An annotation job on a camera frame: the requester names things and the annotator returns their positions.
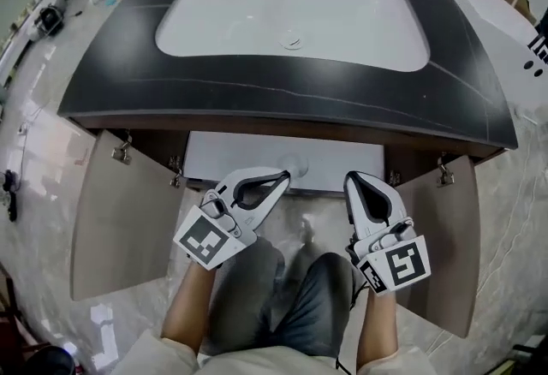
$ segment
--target gray pants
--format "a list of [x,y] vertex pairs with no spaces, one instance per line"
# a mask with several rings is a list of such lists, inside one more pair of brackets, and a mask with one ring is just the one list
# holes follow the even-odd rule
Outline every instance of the gray pants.
[[205,354],[286,346],[310,356],[338,356],[354,293],[352,265],[336,253],[317,258],[274,327],[272,303],[283,286],[283,268],[282,254],[264,238],[223,265]]

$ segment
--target sink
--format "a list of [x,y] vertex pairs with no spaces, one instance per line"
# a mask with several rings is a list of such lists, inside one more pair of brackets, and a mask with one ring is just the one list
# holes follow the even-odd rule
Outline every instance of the sink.
[[175,0],[156,43],[176,57],[307,57],[402,72],[430,55],[407,0]]

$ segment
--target countertop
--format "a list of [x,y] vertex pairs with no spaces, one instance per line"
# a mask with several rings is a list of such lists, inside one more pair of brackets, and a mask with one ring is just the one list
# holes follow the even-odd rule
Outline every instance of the countertop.
[[60,116],[275,118],[517,147],[495,70],[453,0],[408,0],[430,49],[415,72],[301,57],[168,56],[155,34],[173,1],[122,0],[76,69]]

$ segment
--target floor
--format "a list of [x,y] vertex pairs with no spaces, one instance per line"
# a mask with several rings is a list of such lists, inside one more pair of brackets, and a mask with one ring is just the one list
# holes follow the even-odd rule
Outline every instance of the floor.
[[[174,247],[165,279],[81,302],[69,298],[74,215],[93,137],[56,111],[87,46],[115,8],[88,1],[69,1],[66,27],[55,39],[33,46],[9,89],[0,125],[0,169],[21,173],[22,167],[23,177],[19,221],[9,223],[0,212],[0,259],[35,331],[64,346],[89,373],[103,374],[143,330],[159,332],[188,260]],[[21,124],[26,133],[19,133]],[[515,127],[519,149],[476,169],[481,262],[468,339],[398,309],[400,344],[423,349],[440,375],[483,373],[512,344],[548,323],[548,126],[516,118]],[[181,215],[199,200],[185,192]],[[343,253],[351,231],[343,201],[283,198],[261,230],[289,259],[310,229],[318,245]],[[348,368],[354,366],[364,302],[361,296],[342,346],[341,361]]]

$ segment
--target drain cover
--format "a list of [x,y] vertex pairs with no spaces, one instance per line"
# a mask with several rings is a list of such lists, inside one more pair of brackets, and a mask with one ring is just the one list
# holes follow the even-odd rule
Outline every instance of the drain cover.
[[286,50],[299,50],[304,45],[302,33],[291,29],[283,33],[278,42]]

